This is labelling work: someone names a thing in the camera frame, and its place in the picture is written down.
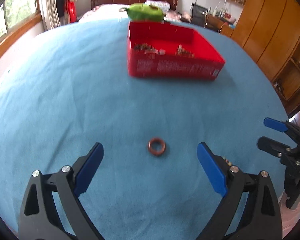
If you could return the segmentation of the wooden wardrobe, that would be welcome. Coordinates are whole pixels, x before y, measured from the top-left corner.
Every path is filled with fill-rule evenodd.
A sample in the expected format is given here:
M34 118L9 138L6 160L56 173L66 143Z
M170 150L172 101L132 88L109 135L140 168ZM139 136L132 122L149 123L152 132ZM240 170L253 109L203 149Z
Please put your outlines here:
M231 38L272 83L287 114L300 107L300 5L296 0L245 0Z

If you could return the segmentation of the wooden desk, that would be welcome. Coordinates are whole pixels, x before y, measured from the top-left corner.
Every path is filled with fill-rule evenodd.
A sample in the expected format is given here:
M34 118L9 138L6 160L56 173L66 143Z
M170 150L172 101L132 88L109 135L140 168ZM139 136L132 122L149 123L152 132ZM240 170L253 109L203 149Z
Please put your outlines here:
M234 32L228 22L221 20L217 16L212 16L211 14L207 14L206 16L205 27L227 37L231 37Z

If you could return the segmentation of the blue blanket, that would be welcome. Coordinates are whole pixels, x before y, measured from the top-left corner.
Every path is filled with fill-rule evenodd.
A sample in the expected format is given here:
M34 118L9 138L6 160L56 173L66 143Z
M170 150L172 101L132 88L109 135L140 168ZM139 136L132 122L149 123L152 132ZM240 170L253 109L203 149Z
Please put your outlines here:
M233 40L201 29L226 63L215 81L137 79L127 72L127 19L66 25L13 56L0 85L0 216L13 230L34 170L54 173L96 142L104 158L80 201L106 239L195 239L221 197L196 149L205 142L242 171L285 167L257 148L284 144L265 118L287 120L271 83Z

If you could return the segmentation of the black office chair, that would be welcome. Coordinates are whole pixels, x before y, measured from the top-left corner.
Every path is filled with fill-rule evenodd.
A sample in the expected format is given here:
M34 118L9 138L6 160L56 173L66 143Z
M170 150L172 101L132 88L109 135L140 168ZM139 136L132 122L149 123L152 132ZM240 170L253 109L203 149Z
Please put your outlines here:
M190 23L205 28L207 13L208 13L207 8L201 7L196 3L192 3Z

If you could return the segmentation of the red tin box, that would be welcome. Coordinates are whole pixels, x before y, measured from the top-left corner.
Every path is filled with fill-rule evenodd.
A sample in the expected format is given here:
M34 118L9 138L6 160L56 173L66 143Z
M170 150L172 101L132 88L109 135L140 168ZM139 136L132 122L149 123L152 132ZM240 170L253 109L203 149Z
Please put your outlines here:
M150 21L128 25L130 76L215 80L224 65L221 54L193 28Z

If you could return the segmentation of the folded striped blanket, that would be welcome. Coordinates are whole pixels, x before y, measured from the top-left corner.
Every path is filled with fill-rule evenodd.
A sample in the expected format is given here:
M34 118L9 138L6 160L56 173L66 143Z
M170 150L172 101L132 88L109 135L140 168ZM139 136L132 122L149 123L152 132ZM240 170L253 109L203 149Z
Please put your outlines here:
M145 3L147 5L159 7L162 10L163 13L166 13L166 12L170 11L170 9L171 9L170 4L168 2L165 2L165 1L146 0Z

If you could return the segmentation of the green avocado plush toy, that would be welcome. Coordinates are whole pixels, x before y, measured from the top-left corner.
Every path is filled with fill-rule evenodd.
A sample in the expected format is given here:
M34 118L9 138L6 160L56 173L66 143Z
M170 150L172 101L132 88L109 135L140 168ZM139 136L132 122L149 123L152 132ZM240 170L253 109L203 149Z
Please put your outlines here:
M164 20L164 13L159 7L145 3L134 3L129 7L122 7L119 12L126 12L133 21L162 22Z

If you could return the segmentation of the pink floral bedspread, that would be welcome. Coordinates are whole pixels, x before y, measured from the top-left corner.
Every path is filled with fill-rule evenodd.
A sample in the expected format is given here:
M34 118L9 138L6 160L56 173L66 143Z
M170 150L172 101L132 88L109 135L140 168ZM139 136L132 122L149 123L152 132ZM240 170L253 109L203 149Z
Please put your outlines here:
M97 5L90 11L86 12L79 20L79 23L100 21L100 20L113 20L128 18L125 8L130 5L126 4L102 4ZM164 20L173 22L191 22L191 15L187 12L179 13L174 10L163 11Z

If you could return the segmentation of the wooden framed window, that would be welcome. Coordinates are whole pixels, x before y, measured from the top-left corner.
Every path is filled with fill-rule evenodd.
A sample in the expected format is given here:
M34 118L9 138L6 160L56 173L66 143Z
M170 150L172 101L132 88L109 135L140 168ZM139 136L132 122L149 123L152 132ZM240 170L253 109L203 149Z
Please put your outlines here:
M0 0L0 58L40 22L38 0Z

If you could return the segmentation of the beige curtain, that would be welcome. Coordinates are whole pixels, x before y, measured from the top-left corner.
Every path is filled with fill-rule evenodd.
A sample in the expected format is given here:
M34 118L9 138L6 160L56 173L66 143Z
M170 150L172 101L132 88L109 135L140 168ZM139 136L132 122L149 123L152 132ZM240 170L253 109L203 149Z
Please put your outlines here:
M45 31L61 26L56 0L36 0L36 6L41 14Z

